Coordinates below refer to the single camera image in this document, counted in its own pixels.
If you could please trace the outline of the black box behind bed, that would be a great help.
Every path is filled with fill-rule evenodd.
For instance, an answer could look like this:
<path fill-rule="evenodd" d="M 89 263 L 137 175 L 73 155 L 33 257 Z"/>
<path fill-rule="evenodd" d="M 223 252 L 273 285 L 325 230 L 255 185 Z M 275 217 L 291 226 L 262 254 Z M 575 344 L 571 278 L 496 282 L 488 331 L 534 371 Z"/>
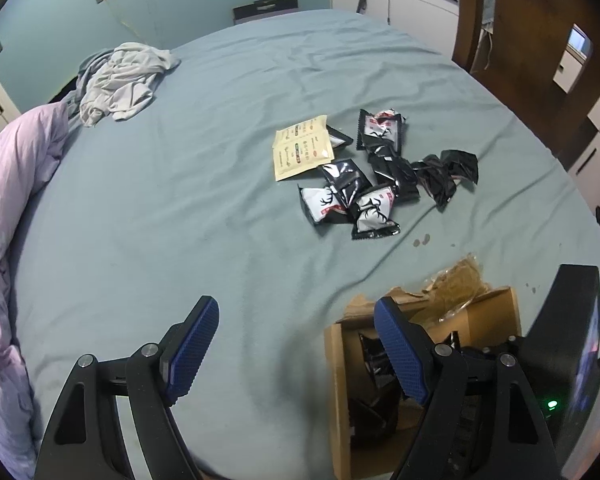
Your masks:
<path fill-rule="evenodd" d="M 233 24 L 244 24 L 261 18 L 297 12 L 299 0 L 256 0 L 232 10 Z"/>

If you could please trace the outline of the brown wooden chair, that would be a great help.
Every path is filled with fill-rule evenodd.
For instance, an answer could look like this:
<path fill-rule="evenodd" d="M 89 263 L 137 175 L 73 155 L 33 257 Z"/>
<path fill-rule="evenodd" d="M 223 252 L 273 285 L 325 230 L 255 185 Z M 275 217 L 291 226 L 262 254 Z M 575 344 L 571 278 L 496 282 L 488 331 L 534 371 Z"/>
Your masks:
<path fill-rule="evenodd" d="M 560 154 L 600 97 L 600 9 L 592 0 L 494 0 L 488 62 L 476 70 L 482 14 L 483 0 L 458 0 L 453 62 Z M 562 90 L 554 77 L 574 28 L 592 51 L 571 88 Z"/>

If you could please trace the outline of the black white snack packet top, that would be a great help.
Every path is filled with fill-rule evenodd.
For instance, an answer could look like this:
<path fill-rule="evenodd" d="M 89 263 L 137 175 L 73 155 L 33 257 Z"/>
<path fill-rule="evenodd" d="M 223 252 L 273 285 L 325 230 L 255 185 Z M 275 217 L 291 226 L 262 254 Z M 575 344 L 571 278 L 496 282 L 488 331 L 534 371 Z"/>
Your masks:
<path fill-rule="evenodd" d="M 369 151 L 377 143 L 388 144 L 396 154 L 402 154 L 406 135 L 406 118 L 393 108 L 372 114 L 364 108 L 358 113 L 356 149 Z"/>

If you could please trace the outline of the clear plastic wrap on box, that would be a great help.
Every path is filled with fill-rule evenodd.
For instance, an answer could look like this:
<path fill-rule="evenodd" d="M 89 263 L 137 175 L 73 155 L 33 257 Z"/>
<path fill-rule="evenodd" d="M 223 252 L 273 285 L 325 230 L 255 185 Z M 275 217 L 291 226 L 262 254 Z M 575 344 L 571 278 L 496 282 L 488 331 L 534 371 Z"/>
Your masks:
<path fill-rule="evenodd" d="M 490 290 L 491 286 L 482 279 L 477 258 L 468 254 L 426 281 L 422 289 L 428 300 L 428 306 L 422 311 L 424 320 L 433 323 L 452 318 Z"/>

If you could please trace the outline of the beige snack packet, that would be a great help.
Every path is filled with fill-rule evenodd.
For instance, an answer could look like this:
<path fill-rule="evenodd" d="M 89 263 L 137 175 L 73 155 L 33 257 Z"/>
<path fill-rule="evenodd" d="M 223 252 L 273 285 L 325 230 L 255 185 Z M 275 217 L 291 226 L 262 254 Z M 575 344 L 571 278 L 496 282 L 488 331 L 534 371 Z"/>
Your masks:
<path fill-rule="evenodd" d="M 272 155 L 276 182 L 332 162 L 335 154 L 327 130 L 327 116 L 316 116 L 277 130 Z"/>

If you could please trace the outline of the grey crumpled clothing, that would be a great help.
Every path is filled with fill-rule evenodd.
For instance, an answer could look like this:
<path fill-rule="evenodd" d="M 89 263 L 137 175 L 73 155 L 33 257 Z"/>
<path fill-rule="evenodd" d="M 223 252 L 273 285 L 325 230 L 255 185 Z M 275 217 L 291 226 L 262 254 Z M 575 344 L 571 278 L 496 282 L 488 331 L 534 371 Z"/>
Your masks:
<path fill-rule="evenodd" d="M 107 116 L 131 119 L 154 100 L 155 90 L 181 60 L 169 50 L 125 42 L 85 60 L 76 76 L 73 103 L 80 122 L 93 127 Z"/>

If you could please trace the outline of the teal bed sheet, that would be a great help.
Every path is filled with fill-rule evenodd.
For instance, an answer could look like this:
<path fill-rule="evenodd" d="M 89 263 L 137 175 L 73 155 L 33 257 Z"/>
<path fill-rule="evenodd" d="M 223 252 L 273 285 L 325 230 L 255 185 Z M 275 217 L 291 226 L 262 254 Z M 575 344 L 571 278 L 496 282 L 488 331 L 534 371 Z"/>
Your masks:
<path fill-rule="evenodd" d="M 600 227 L 562 165 L 474 78 L 398 30 L 321 10 L 233 26 L 176 50 L 180 66 L 126 122 L 74 126 L 12 244 L 12 312 L 44 434 L 74 362 L 159 340 L 204 295 L 220 326 L 174 406 L 197 460 L 231 479 L 328 479 L 324 329 L 358 295 L 415 288 L 464 255 L 512 286 L 529 327 L 559 266 L 600 270 Z M 407 122 L 404 155 L 477 155 L 479 183 L 443 210 L 396 207 L 400 232 L 354 240 L 309 224 L 276 181 L 278 129 L 361 110 Z"/>

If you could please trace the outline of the black white deer snack packet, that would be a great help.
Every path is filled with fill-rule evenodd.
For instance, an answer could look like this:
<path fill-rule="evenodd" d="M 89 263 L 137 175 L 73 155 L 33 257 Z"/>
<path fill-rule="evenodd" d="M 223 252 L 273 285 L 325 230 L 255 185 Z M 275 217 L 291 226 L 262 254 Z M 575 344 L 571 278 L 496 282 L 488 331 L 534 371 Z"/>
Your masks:
<path fill-rule="evenodd" d="M 374 240 L 400 233 L 400 224 L 391 219 L 393 187 L 378 185 L 363 193 L 352 205 L 354 240 Z"/>

